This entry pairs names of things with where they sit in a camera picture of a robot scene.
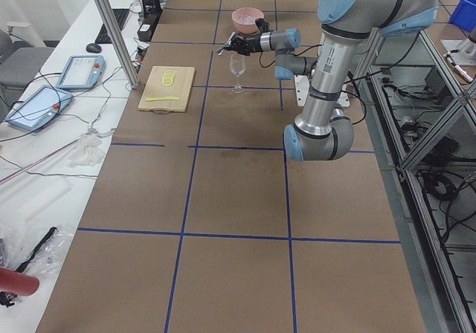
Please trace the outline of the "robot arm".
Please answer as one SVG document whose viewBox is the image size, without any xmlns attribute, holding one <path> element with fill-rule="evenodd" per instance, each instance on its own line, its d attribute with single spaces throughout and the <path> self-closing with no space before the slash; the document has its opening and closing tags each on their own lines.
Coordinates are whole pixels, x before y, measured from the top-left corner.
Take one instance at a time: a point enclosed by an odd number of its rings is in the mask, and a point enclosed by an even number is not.
<svg viewBox="0 0 476 333">
<path fill-rule="evenodd" d="M 288 158 L 331 161 L 349 152 L 353 125 L 337 101 L 358 44 L 374 28 L 383 36 L 424 30 L 434 23 L 437 5 L 438 0 L 319 0 L 324 43 L 303 111 L 283 133 Z"/>
<path fill-rule="evenodd" d="M 277 80 L 292 80 L 294 76 L 309 76 L 317 65 L 317 57 L 298 56 L 295 49 L 300 47 L 300 31 L 297 28 L 270 30 L 264 19 L 256 19 L 258 33 L 241 36 L 233 32 L 224 49 L 243 56 L 254 53 L 274 52 L 274 76 Z"/>
</svg>

